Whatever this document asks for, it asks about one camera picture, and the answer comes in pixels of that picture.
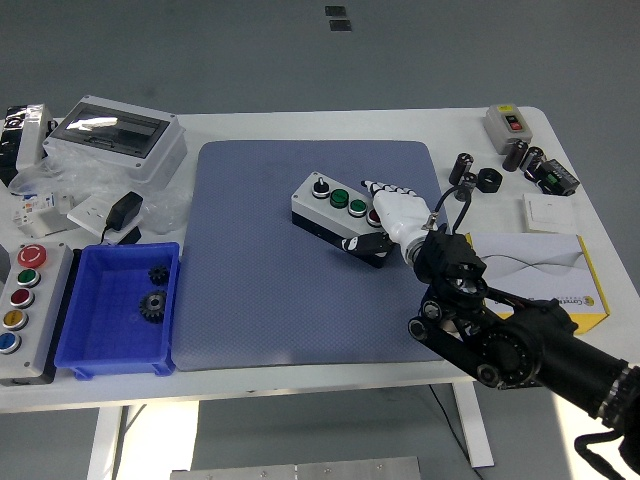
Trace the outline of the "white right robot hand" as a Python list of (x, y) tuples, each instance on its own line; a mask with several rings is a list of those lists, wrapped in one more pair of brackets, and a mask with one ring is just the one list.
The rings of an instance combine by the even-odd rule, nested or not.
[(382, 232), (359, 235), (340, 242), (340, 248), (352, 255), (383, 253), (398, 245), (407, 264), (424, 243), (424, 226), (431, 215), (425, 200), (412, 189), (381, 182), (362, 181), (371, 194)]

